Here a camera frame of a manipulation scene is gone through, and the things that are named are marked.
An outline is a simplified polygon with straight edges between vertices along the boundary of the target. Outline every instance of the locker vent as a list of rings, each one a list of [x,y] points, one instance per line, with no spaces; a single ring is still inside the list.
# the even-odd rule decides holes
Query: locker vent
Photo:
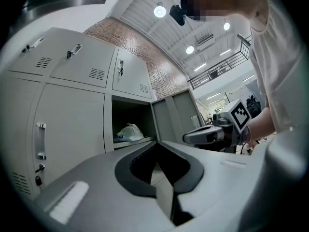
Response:
[[[140,91],[149,94],[149,90],[146,85],[140,84]]]
[[[17,174],[17,173],[14,173],[14,172],[12,172],[12,173],[13,173],[13,179],[14,179],[14,183],[15,183],[17,190],[19,192],[31,195],[30,188],[29,188],[29,185],[27,183],[26,177],[21,175],[21,174]]]
[[[89,77],[94,78],[94,79],[98,79],[98,80],[103,80],[104,79],[104,71],[100,71],[97,69],[91,69]]]
[[[35,67],[46,68],[51,60],[51,58],[41,58]]]

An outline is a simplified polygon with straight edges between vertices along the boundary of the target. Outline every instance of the plastic bag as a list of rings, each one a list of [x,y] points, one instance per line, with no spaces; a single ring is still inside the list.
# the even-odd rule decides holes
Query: plastic bag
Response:
[[[117,133],[121,142],[136,141],[144,138],[143,133],[135,124],[127,124],[120,132]]]

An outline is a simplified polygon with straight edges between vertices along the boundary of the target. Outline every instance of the brick wall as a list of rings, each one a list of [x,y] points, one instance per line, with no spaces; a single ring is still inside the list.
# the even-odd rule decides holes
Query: brick wall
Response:
[[[158,99],[188,88],[184,73],[154,43],[129,25],[106,18],[87,29],[85,34],[123,48],[147,63],[152,88]]]

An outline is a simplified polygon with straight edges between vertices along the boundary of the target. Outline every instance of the white shirt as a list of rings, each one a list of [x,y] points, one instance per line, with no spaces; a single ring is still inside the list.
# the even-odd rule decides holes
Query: white shirt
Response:
[[[308,52],[280,0],[268,1],[264,30],[253,28],[250,59],[277,132],[308,124]]]

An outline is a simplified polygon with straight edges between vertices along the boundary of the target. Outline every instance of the ceiling light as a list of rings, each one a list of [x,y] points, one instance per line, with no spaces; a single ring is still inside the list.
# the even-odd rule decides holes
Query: ceiling light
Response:
[[[250,77],[248,77],[247,79],[243,80],[243,82],[245,82],[245,81],[249,80],[251,77],[254,77],[254,76],[255,76],[255,74],[254,74],[254,75],[252,75],[252,76],[250,76]]]
[[[221,53],[220,55],[223,55],[223,54],[225,54],[225,53],[229,52],[230,50],[231,50],[231,49],[228,49],[227,51],[225,51],[225,52]]]
[[[201,81],[201,83],[206,82],[206,81],[208,81],[208,80],[209,80],[209,78],[205,79],[204,81]]]
[[[198,71],[200,68],[204,67],[205,65],[206,65],[206,63],[202,64],[200,67],[197,67],[194,71],[195,71],[195,72]]]
[[[218,102],[218,104],[217,105],[219,105],[220,103],[222,103],[222,102],[224,102],[225,100],[220,100],[219,102]]]
[[[213,96],[210,96],[210,97],[208,97],[207,98],[207,100],[209,100],[209,99],[211,99],[212,97],[215,97],[215,96],[217,96],[217,95],[220,95],[221,93],[218,93],[218,94],[215,94],[215,95],[213,95]]]
[[[158,6],[154,9],[154,15],[156,17],[162,18],[166,15],[166,9],[163,7],[163,4],[159,2]]]
[[[193,46],[189,46],[186,50],[187,54],[191,54],[194,52],[194,47]]]
[[[228,22],[226,22],[224,24],[224,30],[228,30],[230,28],[230,24]]]

